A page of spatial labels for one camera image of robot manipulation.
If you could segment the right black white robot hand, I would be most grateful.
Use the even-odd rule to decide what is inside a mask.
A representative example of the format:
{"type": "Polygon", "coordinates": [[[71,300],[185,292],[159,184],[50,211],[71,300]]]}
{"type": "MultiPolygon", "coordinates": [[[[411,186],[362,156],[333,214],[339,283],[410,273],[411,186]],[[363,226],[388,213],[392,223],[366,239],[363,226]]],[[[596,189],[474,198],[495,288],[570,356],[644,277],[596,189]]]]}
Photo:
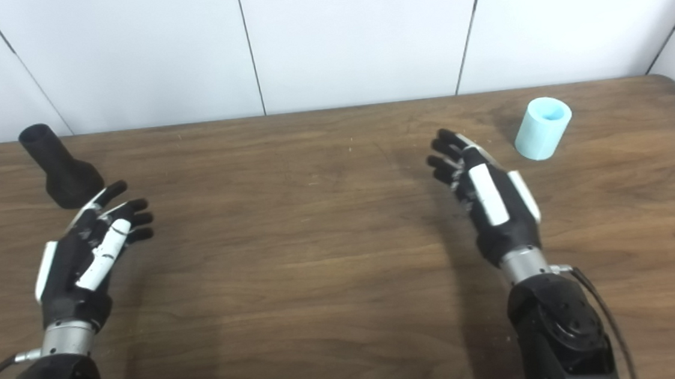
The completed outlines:
{"type": "Polygon", "coordinates": [[[468,213],[477,248],[495,267],[509,253],[542,248],[540,209],[518,171],[508,171],[462,134],[437,130],[427,164],[468,213]]]}

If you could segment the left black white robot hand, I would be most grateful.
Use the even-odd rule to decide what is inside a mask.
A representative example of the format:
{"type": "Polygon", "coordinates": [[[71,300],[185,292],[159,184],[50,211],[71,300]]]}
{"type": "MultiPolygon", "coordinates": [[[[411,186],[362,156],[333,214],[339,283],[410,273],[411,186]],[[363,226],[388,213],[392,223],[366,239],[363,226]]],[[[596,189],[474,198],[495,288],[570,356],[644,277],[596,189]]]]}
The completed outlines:
{"type": "Polygon", "coordinates": [[[109,206],[127,189],[123,180],[102,189],[78,210],[60,239],[46,243],[35,284],[43,327],[81,321],[99,332],[105,326],[115,263],[130,245],[154,236],[147,199],[109,206]]]}

